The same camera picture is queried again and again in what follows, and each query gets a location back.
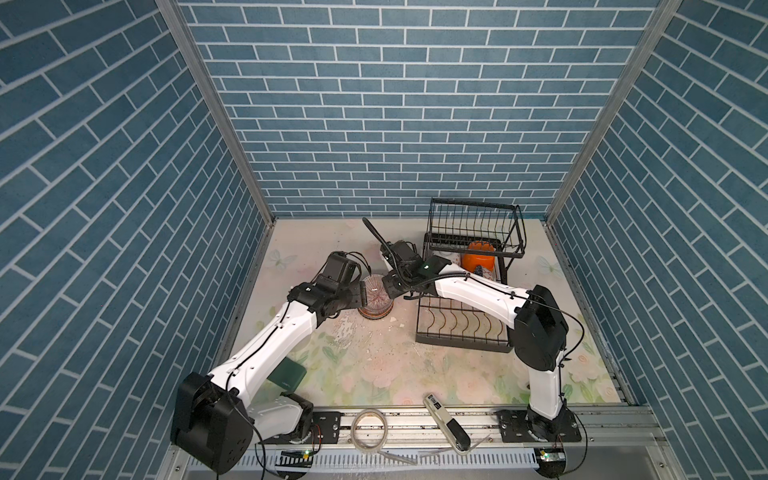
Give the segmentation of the blue triangle patterned bowl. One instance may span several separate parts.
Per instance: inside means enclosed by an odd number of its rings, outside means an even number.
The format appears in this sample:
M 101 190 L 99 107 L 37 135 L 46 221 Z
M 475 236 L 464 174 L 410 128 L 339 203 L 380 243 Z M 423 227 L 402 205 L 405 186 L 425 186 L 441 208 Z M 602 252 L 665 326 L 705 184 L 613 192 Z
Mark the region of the blue triangle patterned bowl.
M 486 267 L 479 265 L 475 268 L 474 273 L 478 276 L 482 276 L 486 280 L 495 281 L 496 275 L 492 270 L 487 269 Z

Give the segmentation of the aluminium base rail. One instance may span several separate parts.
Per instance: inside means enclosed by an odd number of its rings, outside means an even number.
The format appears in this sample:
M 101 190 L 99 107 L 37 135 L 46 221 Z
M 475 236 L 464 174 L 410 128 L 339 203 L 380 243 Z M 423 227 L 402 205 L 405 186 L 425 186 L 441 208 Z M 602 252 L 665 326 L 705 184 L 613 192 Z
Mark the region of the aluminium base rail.
M 272 438 L 251 445 L 228 472 L 260 474 L 268 469 L 286 476 L 329 473 L 389 473 L 417 470 L 536 469 L 563 462 L 584 471 L 603 450 L 647 456 L 653 469 L 664 459 L 668 442 L 647 407 L 573 406 L 573 424 L 554 442 L 534 438 L 525 413 L 515 406 L 451 407 L 448 410 L 471 439 L 468 453 L 448 443 L 426 407 L 322 409 L 315 432 L 305 443 Z

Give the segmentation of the orange plastic bowl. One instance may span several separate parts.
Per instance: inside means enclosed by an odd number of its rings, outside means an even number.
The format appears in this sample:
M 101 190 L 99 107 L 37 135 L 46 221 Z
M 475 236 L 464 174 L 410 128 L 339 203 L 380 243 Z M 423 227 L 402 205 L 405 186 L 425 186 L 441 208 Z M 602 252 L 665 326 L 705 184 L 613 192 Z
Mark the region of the orange plastic bowl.
M 475 240 L 468 245 L 468 250 L 462 254 L 461 266 L 470 272 L 476 272 L 480 268 L 481 272 L 493 272 L 495 269 L 496 251 L 494 246 L 487 241 Z

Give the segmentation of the black wire dish rack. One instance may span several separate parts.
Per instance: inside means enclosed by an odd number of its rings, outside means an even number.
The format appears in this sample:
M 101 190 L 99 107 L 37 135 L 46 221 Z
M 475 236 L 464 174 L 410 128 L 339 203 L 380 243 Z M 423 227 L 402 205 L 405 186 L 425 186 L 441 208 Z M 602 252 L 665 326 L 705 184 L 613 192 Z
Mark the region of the black wire dish rack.
M 525 254 L 521 208 L 469 199 L 431 201 L 423 240 L 453 264 L 440 274 L 435 295 L 418 302 L 415 340 L 422 344 L 508 353 L 513 308 L 525 295 L 507 285 L 513 261 Z

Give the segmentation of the dark green sponge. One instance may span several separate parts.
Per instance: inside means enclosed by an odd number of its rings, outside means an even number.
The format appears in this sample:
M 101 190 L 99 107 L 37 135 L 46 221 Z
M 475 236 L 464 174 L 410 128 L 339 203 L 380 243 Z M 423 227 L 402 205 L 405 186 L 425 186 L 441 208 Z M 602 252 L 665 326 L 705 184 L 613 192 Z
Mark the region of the dark green sponge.
M 267 380 L 280 387 L 284 392 L 293 393 L 306 374 L 306 368 L 300 363 L 290 358 L 284 358 L 267 376 Z

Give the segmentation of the aluminium corner post right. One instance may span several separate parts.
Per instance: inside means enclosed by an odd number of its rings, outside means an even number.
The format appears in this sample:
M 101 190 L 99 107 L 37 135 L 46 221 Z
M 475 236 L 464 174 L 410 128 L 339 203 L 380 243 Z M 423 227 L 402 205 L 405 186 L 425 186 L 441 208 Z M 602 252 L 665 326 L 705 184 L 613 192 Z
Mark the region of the aluminium corner post right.
M 561 187 L 546 211 L 544 217 L 546 227 L 552 228 L 562 213 L 568 198 L 590 164 L 598 146 L 604 139 L 609 127 L 639 78 L 643 67 L 654 52 L 656 45 L 659 43 L 681 4 L 681 0 L 662 0 L 658 2 L 638 44 L 632 50 L 622 72 L 612 87 L 605 106 L 596 117 L 591 131 L 585 137 L 581 150 L 575 156 L 570 170 L 565 175 Z

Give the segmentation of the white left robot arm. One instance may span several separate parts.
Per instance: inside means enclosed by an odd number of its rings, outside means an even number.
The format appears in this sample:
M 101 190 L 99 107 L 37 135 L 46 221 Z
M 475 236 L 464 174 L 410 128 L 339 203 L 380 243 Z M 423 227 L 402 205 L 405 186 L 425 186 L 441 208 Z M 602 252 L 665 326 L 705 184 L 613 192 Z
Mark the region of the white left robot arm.
M 344 310 L 364 304 L 364 267 L 348 252 L 329 254 L 318 274 L 293 287 L 274 318 L 207 374 L 179 385 L 170 441 L 217 474 L 230 471 L 257 440 L 307 439 L 313 404 L 294 393 L 248 410 L 262 384 L 304 339 Z

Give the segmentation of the black silver handheld scanner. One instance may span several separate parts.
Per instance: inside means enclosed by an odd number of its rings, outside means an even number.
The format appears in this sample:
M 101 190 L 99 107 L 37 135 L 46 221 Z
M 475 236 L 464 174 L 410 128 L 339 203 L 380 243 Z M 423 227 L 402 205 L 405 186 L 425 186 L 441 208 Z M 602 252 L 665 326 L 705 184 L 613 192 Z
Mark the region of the black silver handheld scanner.
M 460 454 L 468 453 L 471 447 L 469 435 L 437 397 L 427 394 L 424 405 L 451 447 Z

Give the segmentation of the aluminium corner post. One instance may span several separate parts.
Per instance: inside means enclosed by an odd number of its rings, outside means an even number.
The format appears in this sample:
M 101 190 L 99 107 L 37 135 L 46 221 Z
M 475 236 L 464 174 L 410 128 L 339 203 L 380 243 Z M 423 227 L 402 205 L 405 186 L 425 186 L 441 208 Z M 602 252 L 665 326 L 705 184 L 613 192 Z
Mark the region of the aluminium corner post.
M 156 4 L 258 211 L 264 218 L 267 228 L 272 228 L 275 223 L 274 215 L 258 184 L 179 3 L 171 0 L 157 0 Z
M 561 187 L 546 211 L 544 217 L 546 227 L 552 228 L 562 213 L 568 198 L 590 164 L 598 146 L 604 139 L 609 127 L 639 78 L 643 67 L 654 52 L 656 45 L 659 43 L 681 4 L 681 0 L 662 0 L 658 2 L 638 44 L 632 50 L 622 72 L 612 87 L 605 106 L 596 117 L 591 131 L 585 137 L 581 150 L 575 156 L 570 170 L 565 175 Z

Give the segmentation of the aluminium corner post left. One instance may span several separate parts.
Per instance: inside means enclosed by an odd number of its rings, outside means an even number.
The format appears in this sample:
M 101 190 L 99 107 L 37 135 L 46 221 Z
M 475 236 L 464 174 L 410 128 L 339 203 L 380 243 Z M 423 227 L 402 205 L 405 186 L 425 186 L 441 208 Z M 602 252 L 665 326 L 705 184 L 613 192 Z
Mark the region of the aluminium corner post left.
M 156 4 L 258 211 L 264 218 L 267 228 L 272 228 L 275 223 L 274 215 L 258 184 L 179 3 L 171 0 L 157 0 Z

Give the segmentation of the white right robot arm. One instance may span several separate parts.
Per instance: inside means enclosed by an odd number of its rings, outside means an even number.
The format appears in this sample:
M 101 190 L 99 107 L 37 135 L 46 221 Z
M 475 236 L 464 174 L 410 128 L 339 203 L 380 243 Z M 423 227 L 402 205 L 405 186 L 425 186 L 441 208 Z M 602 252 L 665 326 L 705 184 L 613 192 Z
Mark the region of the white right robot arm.
M 391 299 L 455 300 L 512 330 L 513 352 L 529 374 L 528 429 L 538 440 L 561 439 L 573 424 L 561 375 L 569 325 L 551 292 L 541 285 L 532 289 L 504 285 L 438 255 L 424 259 L 405 241 L 384 241 L 380 254 L 388 267 L 383 285 Z

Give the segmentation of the red striped ceramic bowl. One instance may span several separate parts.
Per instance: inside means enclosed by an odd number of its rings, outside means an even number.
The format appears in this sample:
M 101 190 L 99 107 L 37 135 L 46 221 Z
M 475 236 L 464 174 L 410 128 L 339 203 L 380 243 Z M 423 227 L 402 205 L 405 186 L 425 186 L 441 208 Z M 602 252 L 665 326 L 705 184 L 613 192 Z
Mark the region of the red striped ceramic bowl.
M 394 302 L 387 293 L 383 276 L 371 274 L 363 281 L 366 297 L 365 305 L 358 309 L 358 313 L 369 320 L 379 320 L 386 317 L 393 309 Z

